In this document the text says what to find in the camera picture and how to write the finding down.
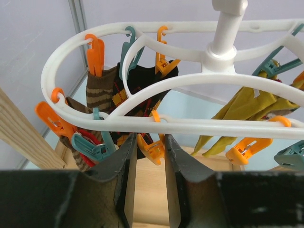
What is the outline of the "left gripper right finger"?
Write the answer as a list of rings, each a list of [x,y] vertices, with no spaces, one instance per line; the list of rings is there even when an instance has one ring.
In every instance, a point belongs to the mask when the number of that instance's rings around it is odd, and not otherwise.
[[[165,136],[172,228],[301,228],[304,175],[295,171],[214,171]]]

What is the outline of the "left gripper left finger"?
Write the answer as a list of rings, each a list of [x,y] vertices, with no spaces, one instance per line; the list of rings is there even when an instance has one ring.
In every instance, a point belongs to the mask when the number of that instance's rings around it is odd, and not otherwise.
[[[3,228],[130,228],[136,177],[136,135],[88,171],[0,173]]]

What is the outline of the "teal clothes peg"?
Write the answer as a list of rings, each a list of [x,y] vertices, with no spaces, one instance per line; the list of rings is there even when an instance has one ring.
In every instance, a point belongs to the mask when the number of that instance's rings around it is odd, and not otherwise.
[[[84,136],[83,133],[74,133],[72,136],[72,146],[82,155],[97,162],[104,161],[116,151],[115,144],[109,132],[101,131],[103,143],[93,142]]]

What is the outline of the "red patterned sock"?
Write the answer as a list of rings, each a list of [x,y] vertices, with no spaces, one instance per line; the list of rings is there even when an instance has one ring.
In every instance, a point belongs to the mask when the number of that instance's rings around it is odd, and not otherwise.
[[[72,145],[80,152],[81,158],[90,168],[101,161],[104,146],[99,143],[93,134],[85,130],[79,130],[72,137]]]

